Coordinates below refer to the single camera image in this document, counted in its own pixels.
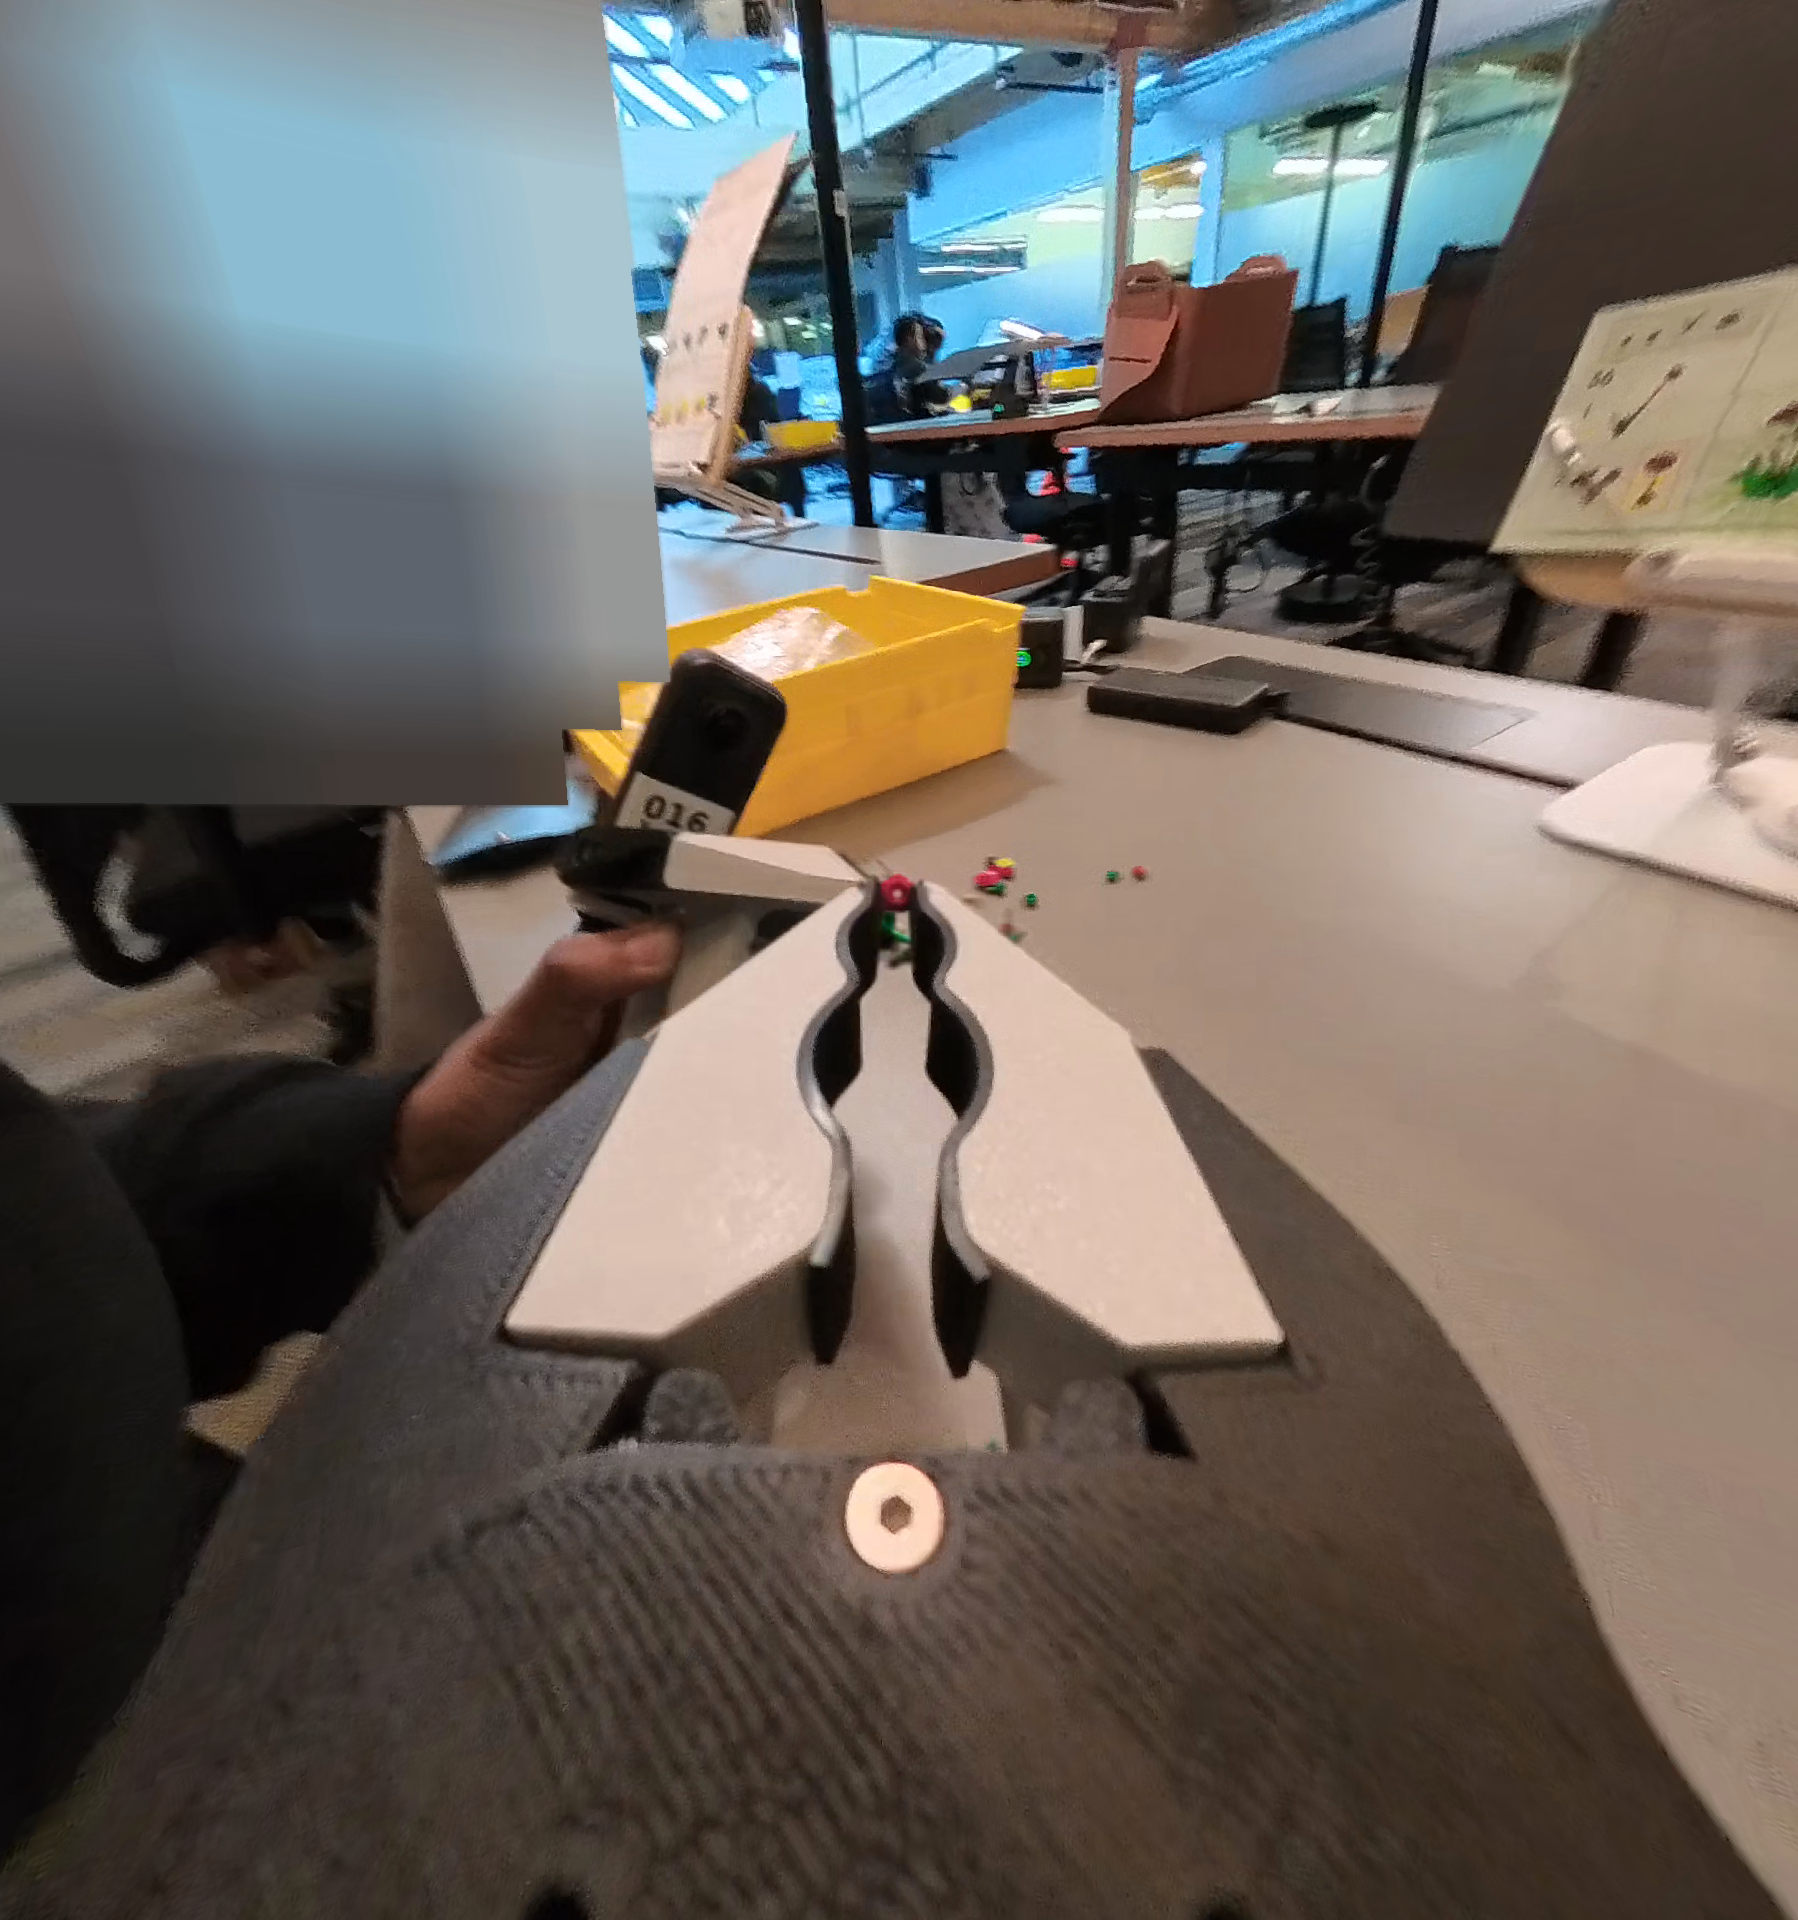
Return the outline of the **black power adapter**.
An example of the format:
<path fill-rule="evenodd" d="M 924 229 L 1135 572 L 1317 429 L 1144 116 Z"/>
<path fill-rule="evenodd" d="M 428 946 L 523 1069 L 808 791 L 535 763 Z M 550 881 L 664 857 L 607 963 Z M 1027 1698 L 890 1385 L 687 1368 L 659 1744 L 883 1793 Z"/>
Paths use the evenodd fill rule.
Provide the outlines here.
<path fill-rule="evenodd" d="M 1252 677 L 1118 669 L 1090 677 L 1084 711 L 1179 735 L 1239 738 L 1282 717 L 1288 696 Z"/>

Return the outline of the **crinkled clear plastic bag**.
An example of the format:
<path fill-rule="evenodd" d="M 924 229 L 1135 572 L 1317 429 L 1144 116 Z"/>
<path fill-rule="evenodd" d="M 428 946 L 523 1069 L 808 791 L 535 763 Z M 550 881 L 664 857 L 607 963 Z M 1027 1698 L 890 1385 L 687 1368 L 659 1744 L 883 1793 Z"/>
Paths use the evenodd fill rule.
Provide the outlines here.
<path fill-rule="evenodd" d="M 743 630 L 702 644 L 707 653 L 759 683 L 790 683 L 813 672 L 868 659 L 875 644 L 813 607 L 771 608 Z"/>

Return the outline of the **scattered small toy pieces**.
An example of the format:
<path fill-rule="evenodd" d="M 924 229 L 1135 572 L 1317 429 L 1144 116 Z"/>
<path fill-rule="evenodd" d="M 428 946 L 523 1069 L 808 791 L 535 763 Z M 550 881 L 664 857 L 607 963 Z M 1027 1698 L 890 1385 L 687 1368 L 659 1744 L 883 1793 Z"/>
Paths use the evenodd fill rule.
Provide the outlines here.
<path fill-rule="evenodd" d="M 1057 951 L 1060 943 L 1106 943 L 1150 926 L 1153 897 L 1169 873 L 1142 858 L 1006 857 L 975 866 L 954 890 L 984 926 L 1021 949 Z"/>

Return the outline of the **black pouch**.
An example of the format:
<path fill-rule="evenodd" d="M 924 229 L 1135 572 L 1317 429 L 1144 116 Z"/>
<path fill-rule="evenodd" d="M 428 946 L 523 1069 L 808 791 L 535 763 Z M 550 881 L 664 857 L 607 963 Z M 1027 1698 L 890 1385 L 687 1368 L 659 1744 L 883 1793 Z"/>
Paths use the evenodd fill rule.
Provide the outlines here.
<path fill-rule="evenodd" d="M 596 818 L 592 800 L 561 805 L 461 805 L 428 852 L 443 882 L 482 882 L 541 869 Z"/>

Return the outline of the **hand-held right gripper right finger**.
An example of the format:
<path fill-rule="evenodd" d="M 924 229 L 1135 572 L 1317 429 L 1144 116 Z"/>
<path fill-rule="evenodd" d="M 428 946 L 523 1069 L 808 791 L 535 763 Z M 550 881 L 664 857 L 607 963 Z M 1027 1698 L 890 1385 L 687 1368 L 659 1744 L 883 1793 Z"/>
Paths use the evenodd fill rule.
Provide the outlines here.
<path fill-rule="evenodd" d="M 911 897 L 936 1161 L 933 1330 L 1006 1435 L 1075 1385 L 1282 1361 L 1288 1337 L 1130 1031 L 941 885 Z"/>

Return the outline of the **neighbouring pale table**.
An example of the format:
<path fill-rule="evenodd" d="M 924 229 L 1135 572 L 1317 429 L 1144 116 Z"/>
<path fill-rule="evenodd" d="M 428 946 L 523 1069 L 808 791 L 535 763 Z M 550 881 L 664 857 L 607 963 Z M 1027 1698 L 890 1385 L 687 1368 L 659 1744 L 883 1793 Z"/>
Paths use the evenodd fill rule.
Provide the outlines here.
<path fill-rule="evenodd" d="M 813 590 L 860 590 L 869 580 L 1009 596 L 1057 577 L 1054 548 L 1036 539 L 947 536 L 805 519 L 774 525 L 702 508 L 662 514 L 655 532 L 671 623 L 713 617 L 752 604 L 810 596 Z"/>

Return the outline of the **long wooden desk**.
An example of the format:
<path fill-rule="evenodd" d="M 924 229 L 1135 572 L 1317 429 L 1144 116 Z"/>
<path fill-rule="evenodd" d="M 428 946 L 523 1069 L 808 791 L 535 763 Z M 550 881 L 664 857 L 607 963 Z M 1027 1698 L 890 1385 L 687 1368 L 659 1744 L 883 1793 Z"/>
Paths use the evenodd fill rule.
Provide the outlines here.
<path fill-rule="evenodd" d="M 1003 438 L 1053 443 L 1057 451 L 1413 443 L 1440 392 L 1440 381 L 1433 381 L 1266 398 L 1247 408 L 1163 425 L 1108 425 L 1099 405 L 1066 402 L 1039 405 L 1009 420 L 945 416 L 936 420 L 880 425 L 865 434 L 865 443 L 880 453 L 905 444 L 957 447 Z"/>

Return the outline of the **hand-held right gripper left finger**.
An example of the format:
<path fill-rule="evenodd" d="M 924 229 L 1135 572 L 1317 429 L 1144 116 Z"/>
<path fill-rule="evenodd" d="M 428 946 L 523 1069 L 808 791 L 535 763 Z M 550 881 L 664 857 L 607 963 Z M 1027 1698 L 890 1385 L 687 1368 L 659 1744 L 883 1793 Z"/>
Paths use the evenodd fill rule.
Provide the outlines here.
<path fill-rule="evenodd" d="M 854 1161 L 837 1104 L 860 1075 L 880 967 L 869 882 L 765 903 L 734 969 L 655 1022 L 510 1309 L 503 1338 L 643 1382 L 716 1382 L 774 1435 L 828 1367 L 854 1294 Z"/>

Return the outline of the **dark desk divider panel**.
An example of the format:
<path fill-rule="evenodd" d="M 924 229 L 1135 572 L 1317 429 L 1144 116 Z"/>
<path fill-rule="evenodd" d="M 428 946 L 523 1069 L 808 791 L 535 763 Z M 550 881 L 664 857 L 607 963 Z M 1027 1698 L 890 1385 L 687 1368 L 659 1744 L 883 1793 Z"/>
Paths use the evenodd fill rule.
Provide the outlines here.
<path fill-rule="evenodd" d="M 1485 547 L 1597 311 L 1798 268 L 1798 3 L 1613 3 L 1387 519 Z"/>

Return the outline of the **large instruction board on stand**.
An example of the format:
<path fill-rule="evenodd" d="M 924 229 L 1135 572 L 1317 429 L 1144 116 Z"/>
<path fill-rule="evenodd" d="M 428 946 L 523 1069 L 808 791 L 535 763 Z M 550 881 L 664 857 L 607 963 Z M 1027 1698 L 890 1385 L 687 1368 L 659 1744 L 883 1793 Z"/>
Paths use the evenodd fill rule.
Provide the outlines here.
<path fill-rule="evenodd" d="M 790 188 L 793 135 L 719 176 L 683 243 L 655 346 L 649 472 L 659 493 L 787 529 L 793 510 L 740 468 L 744 444 L 765 443 L 774 395 L 755 374 L 759 346 L 744 302 L 755 258 Z"/>

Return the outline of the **yellow plastic bin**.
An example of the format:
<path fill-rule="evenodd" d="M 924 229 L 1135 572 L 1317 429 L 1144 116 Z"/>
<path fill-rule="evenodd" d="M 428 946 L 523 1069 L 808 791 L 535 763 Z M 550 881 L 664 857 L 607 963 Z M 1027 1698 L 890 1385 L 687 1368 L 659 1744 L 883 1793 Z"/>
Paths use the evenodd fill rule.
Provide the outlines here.
<path fill-rule="evenodd" d="M 743 839 L 957 771 L 1006 745 L 1021 608 L 962 590 L 869 580 L 726 608 L 668 626 L 668 653 L 740 636 L 759 617 L 813 608 L 865 642 L 781 693 L 787 729 L 740 818 Z"/>

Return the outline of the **white book stand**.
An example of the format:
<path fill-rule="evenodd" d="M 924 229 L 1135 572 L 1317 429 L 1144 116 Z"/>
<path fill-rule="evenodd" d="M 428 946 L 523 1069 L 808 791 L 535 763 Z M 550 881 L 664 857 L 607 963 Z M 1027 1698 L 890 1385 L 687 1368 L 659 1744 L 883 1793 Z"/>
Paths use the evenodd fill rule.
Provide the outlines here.
<path fill-rule="evenodd" d="M 1798 759 L 1752 717 L 1758 638 L 1798 626 L 1798 539 L 1686 539 L 1597 556 L 1524 556 L 1521 583 L 1570 607 L 1697 617 L 1712 647 L 1707 738 L 1591 776 L 1537 829 L 1575 851 L 1798 911 Z"/>

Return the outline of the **black floor lamp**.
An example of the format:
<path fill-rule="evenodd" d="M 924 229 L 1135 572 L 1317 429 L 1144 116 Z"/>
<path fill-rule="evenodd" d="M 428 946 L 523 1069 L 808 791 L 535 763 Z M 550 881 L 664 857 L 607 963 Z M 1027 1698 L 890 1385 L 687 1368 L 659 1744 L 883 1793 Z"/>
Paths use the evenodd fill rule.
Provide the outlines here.
<path fill-rule="evenodd" d="M 822 3 L 793 3 L 790 9 L 793 9 L 795 43 L 799 43 L 802 92 L 808 107 L 808 167 L 810 167 L 813 201 L 817 201 L 817 244 L 822 259 L 822 289 L 825 289 L 832 340 L 834 340 L 837 434 L 839 434 L 844 475 L 845 475 L 851 522 L 857 529 L 872 529 L 875 510 L 869 501 L 869 447 L 868 447 L 868 426 L 865 426 L 851 252 L 850 252 L 850 225 L 845 225 L 850 203 L 839 180 L 828 24 L 822 15 Z"/>

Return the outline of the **brown tote bag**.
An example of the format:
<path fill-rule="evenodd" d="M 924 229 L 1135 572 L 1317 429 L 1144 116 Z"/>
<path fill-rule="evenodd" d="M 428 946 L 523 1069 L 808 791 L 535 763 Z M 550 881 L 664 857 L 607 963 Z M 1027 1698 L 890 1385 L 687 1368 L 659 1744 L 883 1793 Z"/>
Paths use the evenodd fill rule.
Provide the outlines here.
<path fill-rule="evenodd" d="M 1206 286 L 1163 264 L 1127 265 L 1103 326 L 1096 426 L 1199 420 L 1273 398 L 1293 289 L 1282 258 L 1248 258 Z"/>

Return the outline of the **person's left hand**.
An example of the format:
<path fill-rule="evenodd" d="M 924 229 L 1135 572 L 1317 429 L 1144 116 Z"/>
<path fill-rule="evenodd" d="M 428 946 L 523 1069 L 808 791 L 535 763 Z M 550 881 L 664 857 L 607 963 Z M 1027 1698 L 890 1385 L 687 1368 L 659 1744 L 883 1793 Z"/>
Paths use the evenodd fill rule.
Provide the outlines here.
<path fill-rule="evenodd" d="M 383 1161 L 400 1224 L 421 1224 L 596 1069 L 625 1009 L 677 973 L 677 926 L 571 933 L 409 1092 Z"/>

